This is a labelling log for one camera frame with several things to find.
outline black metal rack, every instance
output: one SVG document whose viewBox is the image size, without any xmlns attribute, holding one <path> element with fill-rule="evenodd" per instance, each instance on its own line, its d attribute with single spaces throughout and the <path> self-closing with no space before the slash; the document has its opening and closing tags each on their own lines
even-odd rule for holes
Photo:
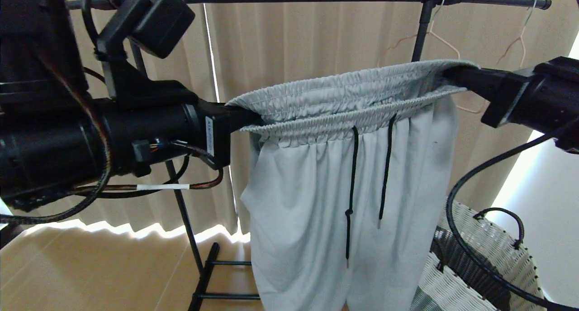
<svg viewBox="0 0 579 311">
<path fill-rule="evenodd" d="M 418 22 L 418 33 L 416 35 L 416 42 L 414 43 L 414 50 L 412 53 L 412 62 L 420 61 L 422 55 L 422 48 L 424 47 L 424 40 L 426 38 L 428 24 L 432 16 L 432 10 L 437 5 L 452 5 L 458 3 L 476 3 L 476 4 L 494 4 L 494 5 L 509 5 L 509 6 L 523 6 L 528 8 L 538 8 L 546 10 L 551 6 L 551 0 L 184 0 L 188 4 L 197 3 L 267 3 L 267 2 L 421 2 L 422 11 L 420 12 L 420 20 Z M 93 0 L 91 5 L 97 9 L 110 10 L 113 9 L 108 0 Z M 68 2 L 68 7 L 71 10 L 81 8 L 80 1 Z M 131 49 L 134 55 L 136 66 L 140 72 L 147 74 L 145 63 L 141 55 L 140 48 L 131 43 Z M 167 172 L 170 177 L 175 177 L 176 171 L 172 161 L 166 161 Z M 229 294 L 229 293 L 211 293 L 207 292 L 207 286 L 211 279 L 213 269 L 217 265 L 241 265 L 251 266 L 249 261 L 220 261 L 217 260 L 219 254 L 219 243 L 213 243 L 205 265 L 201 261 L 201 255 L 195 241 L 194 233 L 191 228 L 190 219 L 185 206 L 185 200 L 179 190 L 175 190 L 175 198 L 179 206 L 180 214 L 185 225 L 187 236 L 189 237 L 191 249 L 195 258 L 195 263 L 199 270 L 199 282 L 197 288 L 193 293 L 192 300 L 189 306 L 189 311 L 199 311 L 204 299 L 240 299 L 240 300 L 258 300 L 257 294 Z"/>
</svg>

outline white label sticker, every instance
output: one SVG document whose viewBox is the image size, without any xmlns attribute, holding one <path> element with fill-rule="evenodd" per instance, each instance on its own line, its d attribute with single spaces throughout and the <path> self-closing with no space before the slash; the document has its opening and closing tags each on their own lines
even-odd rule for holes
<svg viewBox="0 0 579 311">
<path fill-rule="evenodd" d="M 213 147 L 213 119 L 205 117 L 205 135 L 207 136 L 207 152 L 215 157 L 215 148 Z"/>
</svg>

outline black drawstring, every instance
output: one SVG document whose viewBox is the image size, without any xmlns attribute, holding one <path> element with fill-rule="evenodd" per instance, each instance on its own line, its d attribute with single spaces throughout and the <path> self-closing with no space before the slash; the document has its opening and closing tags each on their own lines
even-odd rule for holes
<svg viewBox="0 0 579 311">
<path fill-rule="evenodd" d="M 350 267 L 350 216 L 354 212 L 352 210 L 354 206 L 354 182 L 356 180 L 356 160 L 358 159 L 358 129 L 356 127 L 352 128 L 354 131 L 354 159 L 352 161 L 352 179 L 350 182 L 350 206 L 346 210 L 346 267 Z"/>
<path fill-rule="evenodd" d="M 384 203 L 386 201 L 386 183 L 388 182 L 388 169 L 390 167 L 390 155 L 392 154 L 392 132 L 394 129 L 394 122 L 396 115 L 388 122 L 388 149 L 386 150 L 386 165 L 384 167 L 384 183 L 382 184 L 382 200 L 380 201 L 380 214 L 378 214 L 378 229 L 382 222 L 382 215 L 384 214 Z"/>
</svg>

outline floor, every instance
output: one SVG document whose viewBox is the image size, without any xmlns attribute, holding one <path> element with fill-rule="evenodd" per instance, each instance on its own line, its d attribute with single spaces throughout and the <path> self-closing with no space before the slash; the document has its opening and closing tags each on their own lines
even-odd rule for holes
<svg viewBox="0 0 579 311">
<path fill-rule="evenodd" d="M 223 234 L 219 259 L 250 260 L 250 244 Z M 29 229 L 0 250 L 2 311 L 187 310 L 199 274 L 186 235 L 110 229 Z M 256 292 L 249 267 L 215 266 L 208 291 Z M 206 300 L 202 310 L 263 310 L 259 301 Z"/>
</svg>

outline beige curtain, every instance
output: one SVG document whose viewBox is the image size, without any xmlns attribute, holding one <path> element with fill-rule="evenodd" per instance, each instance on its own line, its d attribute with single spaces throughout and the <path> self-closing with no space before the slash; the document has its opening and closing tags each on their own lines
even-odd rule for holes
<svg viewBox="0 0 579 311">
<path fill-rule="evenodd" d="M 407 2 L 207 5 L 220 97 L 229 100 L 282 82 L 409 62 L 413 39 L 385 55 L 383 52 L 400 38 L 416 33 L 420 9 L 420 3 Z M 525 34 L 523 66 L 569 53 L 579 28 L 576 11 L 575 0 L 553 0 L 550 9 L 534 11 Z M 525 8 L 457 4 L 441 9 L 434 30 L 457 47 L 463 59 L 483 67 L 516 70 L 522 55 L 520 45 L 496 63 L 519 36 L 526 16 Z M 453 51 L 427 38 L 422 59 L 453 57 Z M 482 104 L 472 93 L 455 99 L 470 109 Z M 481 115 L 463 111 L 459 115 L 451 184 L 484 160 L 525 142 L 530 134 L 529 129 L 517 125 L 490 128 L 480 123 Z M 247 230 L 250 218 L 238 197 L 250 173 L 248 137 L 235 134 L 233 142 L 233 188 L 242 230 Z M 459 200 L 478 210 L 490 206 L 514 161 L 504 161 L 472 179 Z"/>
<path fill-rule="evenodd" d="M 525 33 L 527 57 L 523 66 L 534 66 L 559 55 L 567 55 L 579 30 L 577 2 L 552 0 L 548 10 L 535 10 Z M 394 50 L 384 50 L 402 37 L 416 33 L 420 3 L 348 2 L 291 4 L 207 4 L 191 5 L 196 18 L 183 40 L 165 60 L 144 53 L 149 76 L 177 79 L 203 99 L 228 101 L 244 92 L 282 82 L 329 76 L 376 65 L 409 62 L 413 39 Z M 72 11 L 75 33 L 85 66 L 101 71 L 92 56 L 81 14 Z M 110 11 L 95 11 L 97 27 L 103 27 Z M 506 47 L 521 31 L 525 8 L 481 4 L 444 6 L 436 17 L 435 32 L 461 52 L 461 58 L 483 67 L 516 70 L 521 46 L 514 45 L 496 65 Z M 211 70 L 209 44 L 213 49 L 216 78 Z M 453 51 L 431 37 L 426 40 L 422 59 L 453 58 Z M 91 77 L 95 96 L 106 96 L 105 88 Z M 477 109 L 482 103 L 472 93 L 455 96 L 457 104 Z M 455 149 L 453 184 L 461 175 L 488 158 L 525 142 L 530 130 L 517 125 L 493 129 L 480 123 L 481 115 L 459 112 L 460 128 Z M 247 134 L 232 136 L 232 179 L 210 191 L 184 191 L 194 230 L 215 224 L 235 231 L 237 214 L 242 229 L 250 221 L 239 196 L 250 174 Z M 504 161 L 471 179 L 459 200 L 480 210 L 490 206 L 515 159 Z M 215 174 L 203 163 L 192 161 L 182 183 L 211 179 Z M 116 178 L 112 183 L 160 183 L 167 179 L 165 167 L 157 165 L 153 174 L 136 179 Z M 78 199 L 64 199 L 39 210 L 49 214 L 68 208 Z M 181 224 L 172 192 L 166 191 L 131 200 L 97 200 L 79 214 L 85 223 L 107 220 L 113 225 L 130 222 L 134 230 L 159 222 L 166 230 Z"/>
</svg>

